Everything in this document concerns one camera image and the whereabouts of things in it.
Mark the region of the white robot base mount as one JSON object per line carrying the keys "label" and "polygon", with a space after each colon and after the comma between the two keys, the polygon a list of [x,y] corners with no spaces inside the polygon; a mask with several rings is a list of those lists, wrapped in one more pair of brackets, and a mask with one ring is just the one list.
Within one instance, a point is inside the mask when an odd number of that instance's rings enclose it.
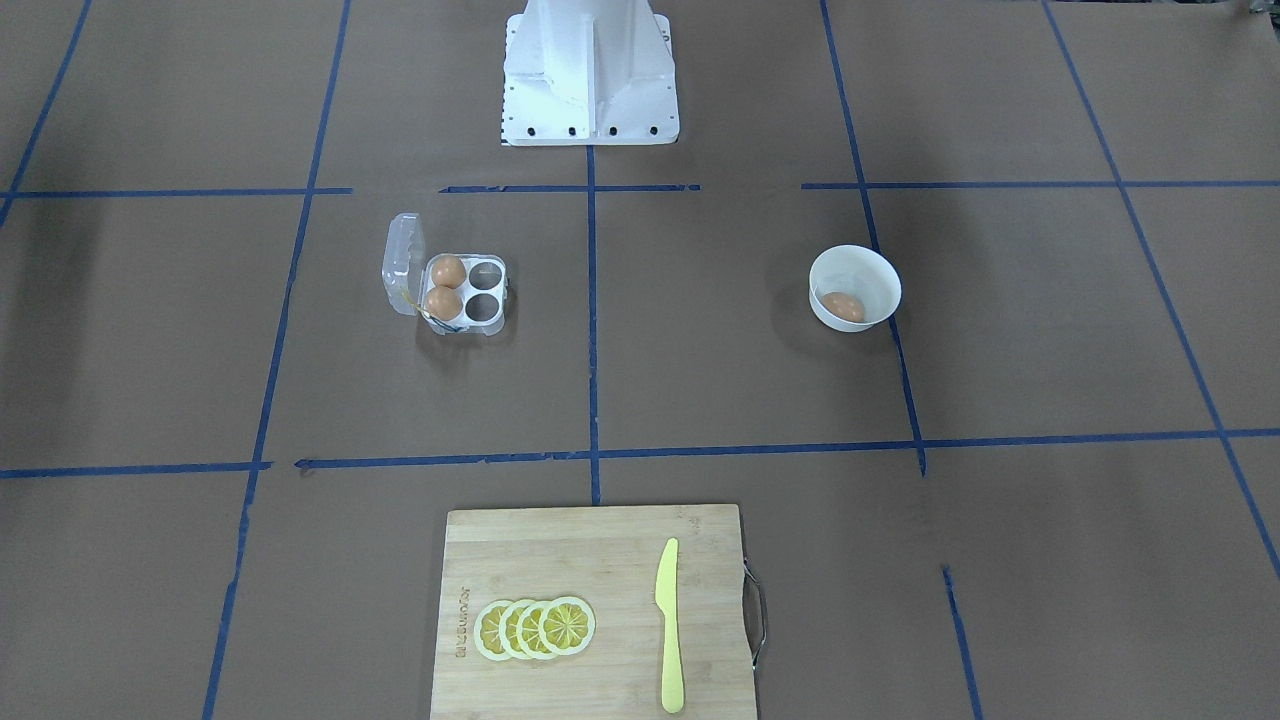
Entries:
{"label": "white robot base mount", "polygon": [[503,145],[678,141],[671,23],[650,3],[529,1],[504,41]]}

